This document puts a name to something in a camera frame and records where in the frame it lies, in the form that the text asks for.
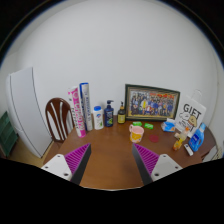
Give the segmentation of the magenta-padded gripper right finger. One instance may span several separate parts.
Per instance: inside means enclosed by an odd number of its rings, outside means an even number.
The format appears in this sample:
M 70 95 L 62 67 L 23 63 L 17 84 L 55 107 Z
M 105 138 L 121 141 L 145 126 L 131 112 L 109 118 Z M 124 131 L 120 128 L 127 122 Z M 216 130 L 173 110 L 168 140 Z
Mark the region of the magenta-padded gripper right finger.
M 182 169 L 182 167 L 167 154 L 158 155 L 138 144 L 132 145 L 132 154 L 144 185 Z

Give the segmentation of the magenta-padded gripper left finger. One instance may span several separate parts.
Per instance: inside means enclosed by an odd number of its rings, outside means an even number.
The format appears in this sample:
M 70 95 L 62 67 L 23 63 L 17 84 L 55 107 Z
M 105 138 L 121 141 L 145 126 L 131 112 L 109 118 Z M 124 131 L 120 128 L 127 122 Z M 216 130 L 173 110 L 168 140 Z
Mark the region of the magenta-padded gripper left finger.
M 79 185 L 90 155 L 91 144 L 87 143 L 66 155 L 56 154 L 42 169 Z

